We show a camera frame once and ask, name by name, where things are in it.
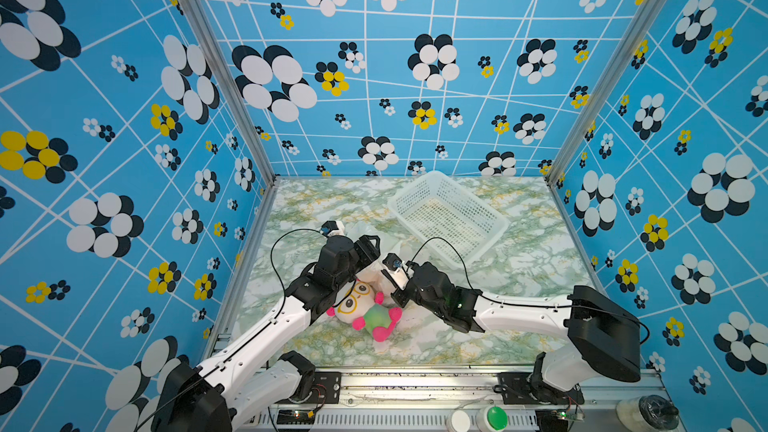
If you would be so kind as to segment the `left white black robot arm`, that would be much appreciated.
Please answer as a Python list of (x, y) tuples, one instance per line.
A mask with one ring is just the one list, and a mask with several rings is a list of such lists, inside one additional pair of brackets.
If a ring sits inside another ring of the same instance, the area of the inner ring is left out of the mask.
[(282, 299), (256, 325), (195, 367), (181, 364), (167, 376), (156, 410), (135, 426), (151, 431), (234, 431), (254, 415), (293, 395), (311, 365), (301, 359), (257, 371), (334, 305), (356, 275), (380, 258), (380, 238), (329, 236), (319, 257), (283, 290)]

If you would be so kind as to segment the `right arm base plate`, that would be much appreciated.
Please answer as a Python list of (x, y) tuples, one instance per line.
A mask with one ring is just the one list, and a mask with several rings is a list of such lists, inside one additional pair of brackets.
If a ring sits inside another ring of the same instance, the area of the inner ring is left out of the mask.
[(547, 385), (542, 380), (534, 380), (531, 374), (524, 372), (503, 372), (497, 375), (497, 383), (492, 387), (494, 393), (502, 397), (506, 405), (583, 405), (584, 396), (578, 386), (568, 391), (561, 391)]

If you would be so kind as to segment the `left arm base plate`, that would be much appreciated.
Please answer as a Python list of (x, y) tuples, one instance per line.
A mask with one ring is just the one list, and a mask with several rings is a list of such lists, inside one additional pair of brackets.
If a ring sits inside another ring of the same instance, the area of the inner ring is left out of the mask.
[(303, 376), (296, 392), (288, 398), (294, 404), (337, 404), (341, 392), (340, 372), (316, 371)]

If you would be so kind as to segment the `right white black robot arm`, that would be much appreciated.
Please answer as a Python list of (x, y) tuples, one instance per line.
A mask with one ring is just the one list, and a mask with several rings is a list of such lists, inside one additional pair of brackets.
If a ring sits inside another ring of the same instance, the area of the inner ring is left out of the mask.
[(641, 378), (641, 322), (587, 285), (554, 297), (511, 297), (461, 287), (432, 263), (403, 262), (390, 254), (382, 273), (395, 303), (414, 303), (462, 333), (512, 330), (564, 340), (537, 355), (532, 372), (509, 386), (513, 395), (540, 404), (583, 404), (582, 382), (604, 377), (623, 383)]

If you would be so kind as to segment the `translucent white plastic bag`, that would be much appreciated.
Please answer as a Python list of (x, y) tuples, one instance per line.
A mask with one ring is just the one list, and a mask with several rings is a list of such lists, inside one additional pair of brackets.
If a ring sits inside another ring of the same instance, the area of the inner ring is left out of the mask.
[(402, 261), (410, 259), (416, 251), (416, 248), (402, 238), (398, 238), (388, 232), (377, 230), (370, 224), (358, 223), (345, 229), (346, 236), (356, 240), (362, 235), (376, 235), (380, 238), (380, 258), (372, 265), (357, 274), (357, 278), (370, 284), (376, 292), (384, 295), (383, 304), (385, 306), (395, 306), (396, 303), (391, 298), (394, 286), (381, 273), (384, 268), (383, 260), (389, 253), (396, 254)]

